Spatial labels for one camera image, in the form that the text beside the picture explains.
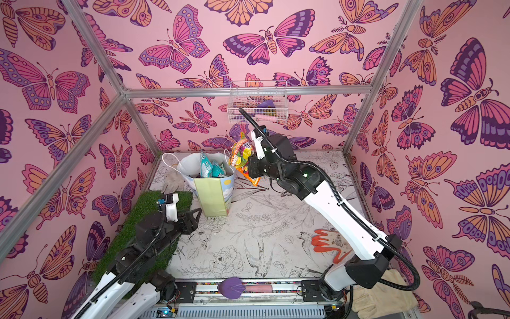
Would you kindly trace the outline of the orange Fox's fruits bag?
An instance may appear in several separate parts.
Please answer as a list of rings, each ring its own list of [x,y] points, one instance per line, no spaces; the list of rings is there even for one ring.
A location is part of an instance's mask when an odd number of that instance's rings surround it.
[[[231,147],[229,164],[241,173],[253,186],[258,186],[260,178],[251,178],[248,175],[248,160],[254,153],[255,149],[252,142],[247,138],[245,133],[241,132],[240,140],[235,142]]]

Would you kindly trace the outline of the white paper bag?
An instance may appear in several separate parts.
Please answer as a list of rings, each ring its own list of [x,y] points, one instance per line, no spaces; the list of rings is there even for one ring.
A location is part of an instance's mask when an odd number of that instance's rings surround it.
[[[229,165],[226,153],[196,152],[179,159],[174,153],[164,153],[162,162],[176,171],[197,196],[207,217],[229,214],[235,189],[236,171]],[[203,176],[205,164],[216,164],[221,173],[215,177]]]

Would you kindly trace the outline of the small teal mint bag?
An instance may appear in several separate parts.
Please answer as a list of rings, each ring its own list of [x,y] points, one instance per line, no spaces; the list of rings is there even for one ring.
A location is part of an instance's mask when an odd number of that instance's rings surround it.
[[[204,152],[200,153],[200,176],[202,178],[211,178],[213,176],[213,164]]]

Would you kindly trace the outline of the teal mint candy bag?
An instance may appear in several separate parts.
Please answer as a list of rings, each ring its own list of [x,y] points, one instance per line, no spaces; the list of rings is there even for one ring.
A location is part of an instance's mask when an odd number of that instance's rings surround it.
[[[211,177],[212,178],[225,178],[227,176],[223,166],[217,162],[212,163]]]

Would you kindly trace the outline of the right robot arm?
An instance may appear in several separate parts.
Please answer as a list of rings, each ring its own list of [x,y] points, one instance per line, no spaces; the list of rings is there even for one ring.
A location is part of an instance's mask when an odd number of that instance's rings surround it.
[[[316,281],[315,291],[327,301],[339,299],[343,291],[355,285],[373,288],[381,283],[399,291],[415,291],[421,284],[420,275],[412,262],[400,251],[402,241],[387,235],[368,222],[340,192],[328,174],[317,164],[297,159],[289,139],[281,134],[269,134],[265,126],[256,123],[243,108],[239,112],[253,126],[255,153],[248,158],[248,175],[267,177],[288,193],[321,213],[347,240],[354,257],[343,265],[329,267]],[[397,284],[383,278],[393,259],[403,262],[413,281]]]

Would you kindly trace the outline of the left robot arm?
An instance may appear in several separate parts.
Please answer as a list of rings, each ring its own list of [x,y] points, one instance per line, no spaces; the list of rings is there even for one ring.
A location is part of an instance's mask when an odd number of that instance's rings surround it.
[[[192,201],[190,191],[142,194],[100,261],[96,288],[72,318],[142,318],[160,301],[177,300],[179,287],[166,268],[180,236],[199,226],[202,210]]]

